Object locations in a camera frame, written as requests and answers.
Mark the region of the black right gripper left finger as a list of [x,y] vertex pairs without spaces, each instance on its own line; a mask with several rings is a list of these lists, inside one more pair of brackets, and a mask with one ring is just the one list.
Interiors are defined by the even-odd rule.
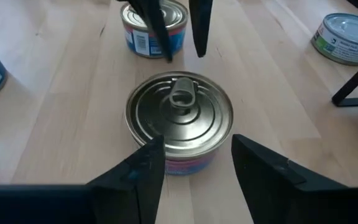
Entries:
[[164,177],[157,136],[86,184],[0,185],[0,224],[155,224]]

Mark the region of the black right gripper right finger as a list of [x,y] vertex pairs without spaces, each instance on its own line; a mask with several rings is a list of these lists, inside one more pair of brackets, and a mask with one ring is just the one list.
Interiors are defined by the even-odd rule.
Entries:
[[231,153],[254,224],[358,224],[358,187],[309,170],[241,135]]

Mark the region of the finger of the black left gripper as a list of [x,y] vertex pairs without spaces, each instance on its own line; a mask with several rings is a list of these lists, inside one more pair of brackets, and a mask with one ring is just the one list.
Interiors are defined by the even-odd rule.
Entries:
[[156,36],[163,56],[167,62],[172,62],[173,53],[170,48],[168,30],[165,26],[160,0],[117,0],[128,2],[135,12],[143,19],[148,29]]
[[213,0],[189,0],[193,41],[197,56],[206,54]]

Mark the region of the tuna can green white label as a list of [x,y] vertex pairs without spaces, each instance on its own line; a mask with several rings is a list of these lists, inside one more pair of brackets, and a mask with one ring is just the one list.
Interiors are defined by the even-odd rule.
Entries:
[[358,66],[358,16],[328,14],[311,38],[311,44],[332,61]]

